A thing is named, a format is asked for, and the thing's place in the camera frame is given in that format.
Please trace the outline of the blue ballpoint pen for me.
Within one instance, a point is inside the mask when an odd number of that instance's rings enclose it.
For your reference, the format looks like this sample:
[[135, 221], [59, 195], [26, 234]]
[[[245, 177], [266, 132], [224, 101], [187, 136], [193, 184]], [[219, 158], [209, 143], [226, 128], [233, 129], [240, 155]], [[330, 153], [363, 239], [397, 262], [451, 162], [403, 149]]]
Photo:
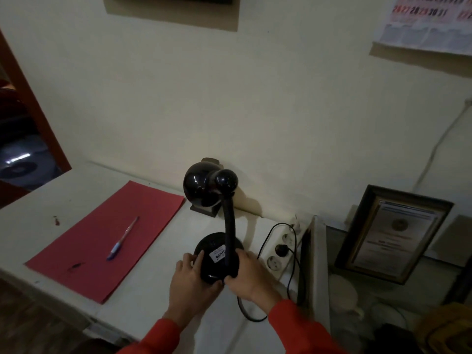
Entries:
[[127, 227], [127, 229], [125, 230], [124, 234], [121, 236], [121, 238], [119, 239], [119, 241], [114, 245], [114, 247], [111, 249], [109, 255], [107, 256], [106, 258], [106, 261], [112, 261], [116, 256], [117, 254], [119, 253], [119, 251], [121, 250], [122, 248], [122, 245], [125, 241], [125, 239], [127, 238], [128, 234], [132, 231], [133, 227], [135, 226], [135, 224], [137, 223], [137, 221], [139, 220], [139, 216], [137, 216], [132, 222], [131, 224]]

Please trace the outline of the yellow woven basket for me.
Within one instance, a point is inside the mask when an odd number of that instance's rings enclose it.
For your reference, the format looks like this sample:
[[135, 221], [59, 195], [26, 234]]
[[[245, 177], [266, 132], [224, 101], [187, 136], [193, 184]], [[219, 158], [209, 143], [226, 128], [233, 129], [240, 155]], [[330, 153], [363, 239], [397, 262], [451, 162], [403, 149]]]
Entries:
[[414, 330], [428, 354], [472, 354], [472, 307], [450, 303], [424, 316]]

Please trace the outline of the red paper folder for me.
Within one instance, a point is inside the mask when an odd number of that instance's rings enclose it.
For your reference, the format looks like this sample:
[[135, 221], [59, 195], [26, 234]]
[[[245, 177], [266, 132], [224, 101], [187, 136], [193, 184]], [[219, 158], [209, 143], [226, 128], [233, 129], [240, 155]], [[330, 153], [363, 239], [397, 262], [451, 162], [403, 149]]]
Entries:
[[[184, 196], [128, 181], [100, 206], [28, 260], [27, 268], [96, 303], [105, 303], [161, 234]], [[139, 220], [112, 261], [131, 222]]]

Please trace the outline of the person's left hand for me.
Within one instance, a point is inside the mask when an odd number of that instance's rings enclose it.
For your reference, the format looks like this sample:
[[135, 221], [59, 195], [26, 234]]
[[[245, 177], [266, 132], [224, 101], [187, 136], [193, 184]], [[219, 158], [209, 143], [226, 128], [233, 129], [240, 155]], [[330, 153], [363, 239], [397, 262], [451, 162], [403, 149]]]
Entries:
[[201, 279], [204, 251], [196, 256], [193, 266], [183, 266], [183, 258], [176, 268], [169, 288], [168, 310], [184, 312], [189, 316], [203, 314], [216, 300], [221, 291], [208, 291], [208, 283]]

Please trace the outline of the black desk lamp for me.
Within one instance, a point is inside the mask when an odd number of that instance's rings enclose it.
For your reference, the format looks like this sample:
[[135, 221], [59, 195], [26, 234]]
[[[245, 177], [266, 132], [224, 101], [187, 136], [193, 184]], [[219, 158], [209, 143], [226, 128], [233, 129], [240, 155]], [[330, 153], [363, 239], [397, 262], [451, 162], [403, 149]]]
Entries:
[[236, 236], [233, 197], [238, 185], [236, 173], [212, 158], [193, 164], [184, 176], [183, 190], [191, 205], [212, 207], [221, 203], [218, 215], [213, 218], [218, 224], [211, 226], [211, 232], [194, 250], [195, 255], [204, 251], [201, 279], [208, 284], [224, 281], [228, 275], [236, 277], [238, 273], [239, 259], [235, 250], [244, 249]]

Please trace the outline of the white cup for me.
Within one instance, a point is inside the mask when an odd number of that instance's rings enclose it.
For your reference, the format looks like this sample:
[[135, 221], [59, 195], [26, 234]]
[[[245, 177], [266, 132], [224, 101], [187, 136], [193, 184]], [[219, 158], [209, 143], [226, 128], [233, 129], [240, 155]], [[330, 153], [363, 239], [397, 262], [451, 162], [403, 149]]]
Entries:
[[337, 274], [328, 276], [329, 306], [336, 314], [356, 314], [364, 319], [364, 311], [358, 306], [359, 296], [350, 281]]

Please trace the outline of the person's right hand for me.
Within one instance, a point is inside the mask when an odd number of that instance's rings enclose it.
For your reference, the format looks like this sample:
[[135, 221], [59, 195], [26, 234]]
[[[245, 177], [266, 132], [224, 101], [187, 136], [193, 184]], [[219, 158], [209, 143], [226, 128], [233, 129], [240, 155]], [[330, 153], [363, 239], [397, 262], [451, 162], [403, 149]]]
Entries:
[[237, 297], [257, 305], [266, 315], [283, 300], [270, 275], [251, 251], [236, 249], [241, 289], [230, 289]]

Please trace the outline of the person's left forearm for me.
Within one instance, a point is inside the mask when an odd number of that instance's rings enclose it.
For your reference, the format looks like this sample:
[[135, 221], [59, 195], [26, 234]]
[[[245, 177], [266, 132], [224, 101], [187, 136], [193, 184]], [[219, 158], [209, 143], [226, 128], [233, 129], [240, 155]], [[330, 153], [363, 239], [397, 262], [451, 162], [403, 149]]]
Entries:
[[184, 312], [168, 310], [139, 342], [123, 347], [116, 354], [173, 354], [180, 335], [193, 320]]

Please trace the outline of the wall calendar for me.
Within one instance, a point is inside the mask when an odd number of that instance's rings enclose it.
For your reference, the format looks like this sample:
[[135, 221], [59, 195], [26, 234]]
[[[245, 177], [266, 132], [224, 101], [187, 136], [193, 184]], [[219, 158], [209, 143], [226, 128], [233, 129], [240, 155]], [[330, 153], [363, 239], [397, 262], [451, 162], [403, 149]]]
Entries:
[[373, 42], [472, 57], [472, 0], [389, 0]]

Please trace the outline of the white power strip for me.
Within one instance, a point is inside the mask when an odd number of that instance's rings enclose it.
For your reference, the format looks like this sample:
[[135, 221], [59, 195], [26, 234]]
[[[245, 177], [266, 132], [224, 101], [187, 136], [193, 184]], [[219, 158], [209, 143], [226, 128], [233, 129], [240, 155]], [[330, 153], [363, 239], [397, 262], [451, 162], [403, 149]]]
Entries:
[[276, 281], [282, 278], [308, 225], [305, 219], [294, 215], [288, 222], [279, 222], [270, 229], [258, 258]]

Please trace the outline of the person's right forearm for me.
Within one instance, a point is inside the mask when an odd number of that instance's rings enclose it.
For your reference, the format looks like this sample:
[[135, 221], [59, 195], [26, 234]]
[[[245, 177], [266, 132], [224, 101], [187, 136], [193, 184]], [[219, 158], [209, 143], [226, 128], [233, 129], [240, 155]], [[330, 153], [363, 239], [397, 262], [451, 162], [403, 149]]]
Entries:
[[289, 299], [275, 304], [268, 321], [282, 342], [286, 354], [347, 354], [316, 321], [310, 321]]

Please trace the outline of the framed certificate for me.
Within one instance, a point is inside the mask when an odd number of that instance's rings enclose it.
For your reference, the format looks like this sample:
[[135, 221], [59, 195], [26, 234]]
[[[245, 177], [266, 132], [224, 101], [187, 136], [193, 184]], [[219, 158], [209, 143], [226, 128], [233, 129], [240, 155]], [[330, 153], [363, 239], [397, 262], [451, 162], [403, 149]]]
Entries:
[[405, 285], [454, 205], [369, 184], [335, 267]]

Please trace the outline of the small dark stand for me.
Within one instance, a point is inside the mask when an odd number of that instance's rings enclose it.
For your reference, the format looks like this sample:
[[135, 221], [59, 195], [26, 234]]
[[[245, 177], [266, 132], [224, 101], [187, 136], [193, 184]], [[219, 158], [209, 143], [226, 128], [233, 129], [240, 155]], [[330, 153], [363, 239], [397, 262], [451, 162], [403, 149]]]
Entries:
[[210, 216], [212, 218], [215, 218], [218, 215], [220, 208], [221, 208], [221, 203], [218, 203], [212, 207], [202, 207], [202, 206], [197, 206], [195, 204], [192, 204], [190, 207], [192, 211]]

